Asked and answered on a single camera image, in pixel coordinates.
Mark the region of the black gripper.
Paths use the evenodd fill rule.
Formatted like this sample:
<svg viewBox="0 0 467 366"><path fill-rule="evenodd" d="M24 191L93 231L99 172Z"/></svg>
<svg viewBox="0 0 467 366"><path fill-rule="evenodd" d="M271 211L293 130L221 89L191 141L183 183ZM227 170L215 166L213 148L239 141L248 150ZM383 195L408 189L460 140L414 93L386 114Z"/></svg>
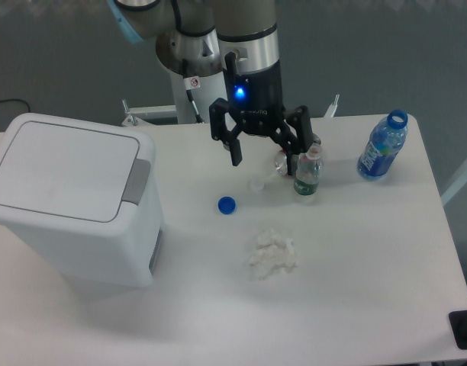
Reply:
<svg viewBox="0 0 467 366"><path fill-rule="evenodd" d="M241 132L269 137L290 156L307 152L314 142L310 112L306 105L284 111L280 62L242 73L234 52L227 53L224 61L227 100L216 99L209 107L209 117L211 138L227 147L232 165L238 166L243 159L238 140ZM232 130L227 128L227 114L235 123Z"/></svg>

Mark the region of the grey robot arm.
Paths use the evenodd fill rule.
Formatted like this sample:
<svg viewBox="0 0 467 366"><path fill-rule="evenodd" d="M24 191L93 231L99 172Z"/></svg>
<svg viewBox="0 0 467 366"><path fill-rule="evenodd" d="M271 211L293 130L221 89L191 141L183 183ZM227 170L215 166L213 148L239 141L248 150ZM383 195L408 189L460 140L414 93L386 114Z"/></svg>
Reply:
<svg viewBox="0 0 467 366"><path fill-rule="evenodd" d="M293 175L314 141L306 106L283 103L273 1L111 1L133 42L154 39L169 73L178 122L209 124L238 165L239 135L268 137L282 148L279 169Z"/></svg>

